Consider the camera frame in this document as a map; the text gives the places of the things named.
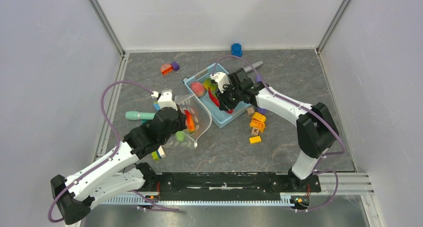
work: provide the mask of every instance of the wooden letter block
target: wooden letter block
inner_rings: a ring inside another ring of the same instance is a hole
[[[258,136],[258,132],[259,132],[260,130],[257,128],[257,127],[253,127],[252,128],[252,131],[251,131],[251,135],[252,136]]]
[[[247,108],[247,115],[251,117],[253,114],[254,114],[254,108],[248,107]]]

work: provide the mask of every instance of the mint green toy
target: mint green toy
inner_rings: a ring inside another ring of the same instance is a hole
[[[131,121],[138,121],[138,120],[152,120],[154,118],[155,113],[148,113],[148,112],[138,112],[138,111],[127,111],[125,113],[125,117]]]

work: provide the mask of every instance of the yellow block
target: yellow block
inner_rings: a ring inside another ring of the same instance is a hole
[[[258,112],[255,112],[253,115],[252,115],[252,117],[251,117],[251,119],[252,120],[256,120],[256,121],[259,121],[259,122],[266,122],[266,117],[265,116],[263,116],[262,114],[260,114],[260,113],[258,113]]]
[[[263,122],[252,120],[250,122],[250,127],[257,127],[261,133],[263,133],[264,129],[266,128],[266,125]]]
[[[259,142],[261,142],[261,137],[260,136],[250,137],[250,143],[251,144],[255,144],[255,143],[259,143]]]

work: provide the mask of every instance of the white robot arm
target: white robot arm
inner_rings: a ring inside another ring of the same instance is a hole
[[[301,107],[313,110],[338,133],[326,105],[303,103],[277,92],[272,87],[266,89],[262,82],[253,83],[242,68],[229,75],[217,72],[211,75],[211,79],[218,86],[216,92],[218,103],[217,101],[215,103],[220,110],[230,111],[243,101],[269,110],[297,127],[301,152],[288,174],[293,177],[294,185],[300,186],[305,183],[321,155],[335,141],[335,137]]]
[[[172,91],[166,90],[160,95],[154,92],[153,97],[158,98],[161,109],[152,120],[125,135],[115,155],[113,153],[116,147],[73,175],[66,178],[57,175],[51,179],[54,199],[65,188],[69,188],[56,203],[67,225],[81,220],[93,208],[111,197],[150,185],[150,182],[146,183],[145,176],[151,171],[147,163],[140,163],[123,175],[112,176],[158,150],[172,134],[187,128],[187,117],[173,101]]]

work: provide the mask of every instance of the orange block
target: orange block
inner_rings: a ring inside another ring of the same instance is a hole
[[[264,132],[264,129],[266,128],[266,125],[263,122],[252,120],[250,122],[250,127],[251,128],[256,127],[256,128],[258,128],[260,130],[261,133],[263,133]]]
[[[264,122],[266,122],[267,118],[265,116],[263,116],[262,114],[258,113],[258,112],[254,112],[251,119],[264,123]]]
[[[160,67],[160,71],[162,72],[163,75],[168,74],[172,70],[173,70],[173,67],[169,63],[163,64],[162,67]]]

